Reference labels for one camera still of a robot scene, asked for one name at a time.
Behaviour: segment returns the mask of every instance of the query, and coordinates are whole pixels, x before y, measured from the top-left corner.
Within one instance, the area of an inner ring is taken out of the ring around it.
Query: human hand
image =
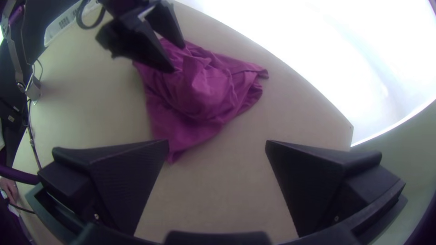
[[[15,181],[0,177],[0,188],[8,195],[9,202],[13,205],[17,205],[18,189]]]

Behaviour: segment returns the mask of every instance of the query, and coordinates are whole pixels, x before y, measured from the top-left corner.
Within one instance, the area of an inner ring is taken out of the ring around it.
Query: black cable
[[[24,106],[26,106],[28,109],[27,110],[29,110],[29,101],[30,101],[30,99],[27,99],[27,101],[26,101],[26,103],[23,105],[23,108],[21,109],[21,124],[23,124],[23,126],[24,127],[28,127],[29,126],[29,111],[27,111],[27,119],[26,118],[24,118]]]
[[[41,64],[39,59],[36,59],[36,61],[40,64],[40,67],[41,67],[41,75],[40,75],[40,78],[38,79],[39,81],[41,81],[42,73],[44,72],[44,68],[42,68],[42,64]]]
[[[77,25],[79,25],[79,27],[84,29],[84,30],[89,30],[89,29],[93,29],[93,28],[97,27],[101,23],[101,21],[103,20],[104,14],[106,12],[106,9],[102,6],[101,10],[100,10],[100,14],[99,14],[97,20],[95,21],[95,23],[90,25],[90,26],[85,25],[83,23],[83,20],[82,20],[82,14],[83,14],[83,10],[85,9],[85,6],[87,5],[88,2],[89,2],[89,0],[83,0],[80,3],[80,6],[78,8],[79,11],[77,12],[77,15],[76,15]]]
[[[40,158],[38,157],[38,153],[36,151],[36,147],[35,147],[35,138],[33,137],[33,131],[32,131],[32,124],[30,123],[30,108],[32,105],[32,101],[30,101],[29,104],[29,116],[28,116],[28,126],[27,128],[29,129],[29,138],[30,138],[30,146],[32,146],[32,151],[33,151],[33,155],[35,156],[35,161],[36,161],[36,165],[38,165],[38,169],[41,170],[42,166],[41,166],[41,162],[40,162]]]
[[[19,209],[19,210],[21,210],[21,211],[28,212],[28,213],[30,213],[30,214],[35,214],[35,212],[30,211],[30,210],[25,209],[25,208],[22,208],[22,207],[19,207],[19,206],[17,206],[17,205],[14,205],[14,204],[12,204],[11,202],[9,202],[9,205],[11,205],[12,207],[14,207],[14,208],[16,208],[16,209]]]

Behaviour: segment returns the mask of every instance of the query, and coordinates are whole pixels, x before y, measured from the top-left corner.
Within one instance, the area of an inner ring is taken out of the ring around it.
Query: round table
[[[336,150],[350,149],[352,125],[308,81],[237,31],[183,4],[174,3],[186,40],[265,67],[263,96],[213,139],[165,164],[135,236],[162,242],[170,230],[265,231],[273,243],[297,238],[292,218],[265,154],[274,139]],[[95,19],[98,10],[87,16]],[[89,148],[152,139],[141,79],[124,58],[111,59],[96,41],[98,28],[76,24],[41,55],[41,100],[31,122],[43,166],[53,147]],[[36,173],[26,134],[14,168]],[[18,184],[20,204],[32,186]],[[39,244],[60,244],[35,216],[23,220]]]

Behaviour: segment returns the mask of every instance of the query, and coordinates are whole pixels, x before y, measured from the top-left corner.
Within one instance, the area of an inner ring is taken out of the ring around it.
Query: magenta towel
[[[168,162],[217,135],[235,116],[262,95],[258,77],[268,71],[248,62],[204,50],[186,42],[180,50],[160,40],[174,73],[162,73],[133,62],[143,80],[154,138],[169,141]]]

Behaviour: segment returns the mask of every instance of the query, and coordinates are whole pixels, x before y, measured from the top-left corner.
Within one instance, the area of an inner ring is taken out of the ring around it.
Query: black robotic claw
[[[174,72],[174,65],[156,37],[155,31],[183,49],[185,42],[174,14],[173,5],[165,0],[126,1],[103,0],[101,4],[114,16],[96,36],[96,40],[112,52],[165,73]]]

